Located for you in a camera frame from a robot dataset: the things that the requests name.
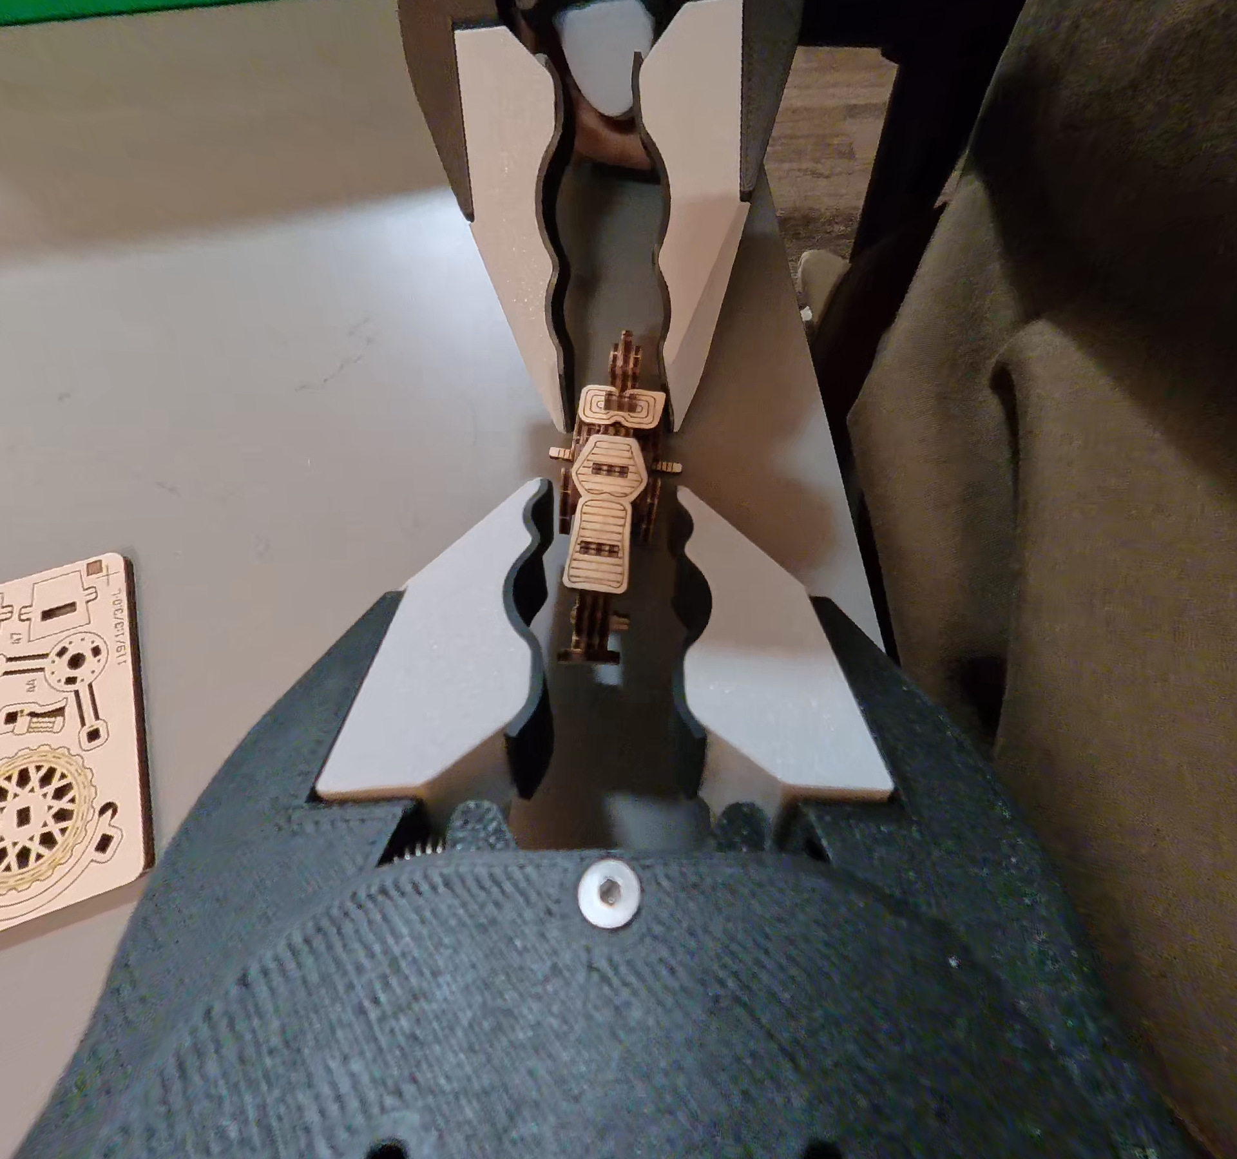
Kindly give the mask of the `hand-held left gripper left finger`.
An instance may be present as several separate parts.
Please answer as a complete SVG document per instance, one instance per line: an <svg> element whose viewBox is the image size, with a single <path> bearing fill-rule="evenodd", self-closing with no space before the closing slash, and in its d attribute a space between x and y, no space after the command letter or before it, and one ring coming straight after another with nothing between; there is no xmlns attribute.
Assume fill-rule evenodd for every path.
<svg viewBox="0 0 1237 1159"><path fill-rule="evenodd" d="M316 781L325 801L416 800L445 827L466 800L506 810L548 771L553 721L532 621L546 600L548 480L521 484L402 589Z"/></svg>

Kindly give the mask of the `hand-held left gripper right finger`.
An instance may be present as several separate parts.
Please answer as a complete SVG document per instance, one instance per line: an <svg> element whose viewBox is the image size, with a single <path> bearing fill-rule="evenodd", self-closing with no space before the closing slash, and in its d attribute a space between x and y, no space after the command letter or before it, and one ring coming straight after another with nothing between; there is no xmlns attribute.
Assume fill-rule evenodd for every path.
<svg viewBox="0 0 1237 1159"><path fill-rule="evenodd" d="M714 816L754 803L884 803L895 778L805 588L688 488L683 563L708 594L683 652L683 710L702 732L699 795Z"/></svg>

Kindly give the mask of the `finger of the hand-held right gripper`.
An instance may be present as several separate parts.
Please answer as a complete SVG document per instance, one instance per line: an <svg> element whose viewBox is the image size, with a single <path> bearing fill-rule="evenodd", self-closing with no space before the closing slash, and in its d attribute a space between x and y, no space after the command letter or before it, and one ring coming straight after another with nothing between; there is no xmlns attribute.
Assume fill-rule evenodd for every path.
<svg viewBox="0 0 1237 1159"><path fill-rule="evenodd" d="M563 352L551 315L560 261L544 230L544 177L561 136L560 82L505 26L455 33L471 184L471 238L526 373L563 431Z"/></svg>
<svg viewBox="0 0 1237 1159"><path fill-rule="evenodd" d="M743 0L690 0L637 72L646 141L669 193L656 251L666 328L658 346L670 426L702 380L748 203L740 196Z"/></svg>

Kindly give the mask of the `wooden puzzle model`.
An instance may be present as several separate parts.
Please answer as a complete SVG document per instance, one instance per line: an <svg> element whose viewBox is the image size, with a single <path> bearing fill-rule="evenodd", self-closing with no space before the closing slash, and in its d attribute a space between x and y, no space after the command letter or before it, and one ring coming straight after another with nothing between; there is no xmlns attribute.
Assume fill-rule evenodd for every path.
<svg viewBox="0 0 1237 1159"><path fill-rule="evenodd" d="M563 588L575 594L570 641L560 663L617 665L609 637L627 632L614 600L629 589L632 554L654 537L663 473L666 392L641 388L641 349L623 331L607 380L585 386L560 478L557 531L567 539Z"/></svg>

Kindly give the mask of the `grey desk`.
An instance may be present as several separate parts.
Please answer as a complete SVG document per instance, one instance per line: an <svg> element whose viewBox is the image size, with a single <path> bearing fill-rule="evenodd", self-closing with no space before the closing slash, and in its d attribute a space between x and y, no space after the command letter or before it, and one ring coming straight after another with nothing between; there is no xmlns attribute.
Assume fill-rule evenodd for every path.
<svg viewBox="0 0 1237 1159"><path fill-rule="evenodd" d="M683 484L879 641L765 182L681 439ZM158 850L556 443L394 0L1 29L1 581L133 559ZM148 880L1 935L1 1157Z"/></svg>

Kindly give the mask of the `person's right hand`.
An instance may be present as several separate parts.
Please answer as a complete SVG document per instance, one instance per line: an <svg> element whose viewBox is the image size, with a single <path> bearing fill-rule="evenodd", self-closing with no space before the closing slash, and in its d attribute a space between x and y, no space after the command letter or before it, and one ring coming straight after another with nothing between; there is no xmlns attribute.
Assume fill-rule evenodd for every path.
<svg viewBox="0 0 1237 1159"><path fill-rule="evenodd" d="M572 122L577 159L641 174L654 171L634 117L604 116L575 91Z"/></svg>

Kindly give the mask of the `person's beige shoe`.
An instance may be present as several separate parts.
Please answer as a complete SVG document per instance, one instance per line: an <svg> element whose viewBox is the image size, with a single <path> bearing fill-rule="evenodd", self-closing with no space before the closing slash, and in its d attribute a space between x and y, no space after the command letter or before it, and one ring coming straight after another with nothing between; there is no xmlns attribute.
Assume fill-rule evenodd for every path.
<svg viewBox="0 0 1237 1159"><path fill-rule="evenodd" d="M839 283L843 279L850 261L827 249L809 249L799 255L795 264L795 289L799 301L799 315L804 328L809 333L827 313Z"/></svg>

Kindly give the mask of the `wooden puzzle sheet notched corner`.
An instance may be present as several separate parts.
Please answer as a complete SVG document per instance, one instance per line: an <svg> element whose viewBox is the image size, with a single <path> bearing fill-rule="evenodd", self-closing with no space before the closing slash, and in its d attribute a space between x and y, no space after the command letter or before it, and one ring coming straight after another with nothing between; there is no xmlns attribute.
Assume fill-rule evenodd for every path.
<svg viewBox="0 0 1237 1159"><path fill-rule="evenodd" d="M155 860L133 563L1 582L1 931Z"/></svg>

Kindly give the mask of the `person's olive clothing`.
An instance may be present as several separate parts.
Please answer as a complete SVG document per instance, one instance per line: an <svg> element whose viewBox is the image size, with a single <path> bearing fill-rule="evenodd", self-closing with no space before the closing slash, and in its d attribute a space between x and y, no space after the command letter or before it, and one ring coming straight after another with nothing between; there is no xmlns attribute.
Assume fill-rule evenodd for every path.
<svg viewBox="0 0 1237 1159"><path fill-rule="evenodd" d="M1235 0L1027 0L848 431L905 672L1235 1157Z"/></svg>

